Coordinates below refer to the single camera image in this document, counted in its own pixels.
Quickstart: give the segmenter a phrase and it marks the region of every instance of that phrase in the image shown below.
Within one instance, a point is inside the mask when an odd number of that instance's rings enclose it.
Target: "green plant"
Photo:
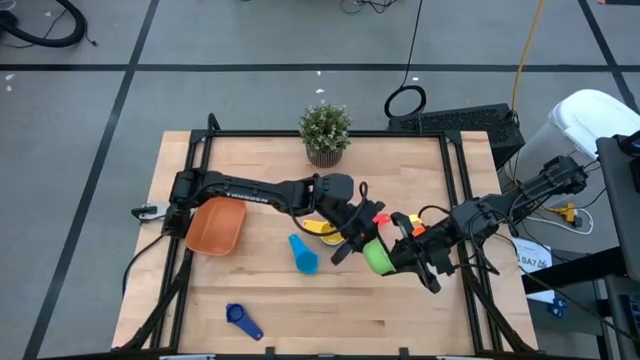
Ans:
[[[349,125],[351,117],[346,106],[310,106],[300,118],[300,135],[302,142],[314,151],[344,150],[351,143]]]

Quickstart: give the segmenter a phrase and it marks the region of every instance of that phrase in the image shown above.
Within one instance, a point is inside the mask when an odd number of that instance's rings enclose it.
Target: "table leg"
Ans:
[[[599,253],[554,265],[532,272],[536,279],[552,287],[563,287],[585,281],[601,279],[607,275],[625,275],[624,257],[620,247],[614,247]],[[533,294],[548,290],[529,276],[522,275],[524,291]]]

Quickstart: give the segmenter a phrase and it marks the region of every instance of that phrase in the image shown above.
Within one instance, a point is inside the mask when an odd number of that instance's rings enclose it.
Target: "white lid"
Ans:
[[[613,97],[597,90],[580,90],[560,102],[549,118],[562,129],[578,150],[596,155],[596,139],[631,135],[640,130],[640,115]]]

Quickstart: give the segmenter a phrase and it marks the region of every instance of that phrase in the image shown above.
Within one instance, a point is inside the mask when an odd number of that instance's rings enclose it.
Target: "orange bowl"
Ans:
[[[240,229],[247,213],[241,200],[214,198],[196,211],[187,232],[189,249],[206,255],[225,256],[238,245]]]

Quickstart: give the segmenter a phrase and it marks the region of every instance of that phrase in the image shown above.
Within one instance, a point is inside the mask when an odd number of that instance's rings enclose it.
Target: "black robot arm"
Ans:
[[[175,237],[186,236],[191,209],[220,196],[271,205],[294,219],[317,211],[347,239],[331,258],[334,264],[339,264],[349,253],[362,251],[364,245],[377,236],[373,218],[384,208],[384,203],[367,199],[366,183],[360,184],[362,201],[351,204],[353,188],[353,179],[344,174],[316,174],[271,184],[217,171],[185,170],[176,174],[163,232]]]
[[[440,285],[425,264],[435,267],[438,274],[453,274],[455,267],[449,253],[454,245],[465,240],[471,240],[472,245],[484,242],[498,231],[500,224],[522,221],[549,196],[579,193],[586,187],[586,179],[583,167],[572,158],[556,157],[533,179],[503,195],[490,194],[465,201],[433,226],[414,229],[406,215],[393,213],[391,219],[403,238],[396,240],[388,254],[395,271],[383,275],[414,272],[425,287],[436,293]]]

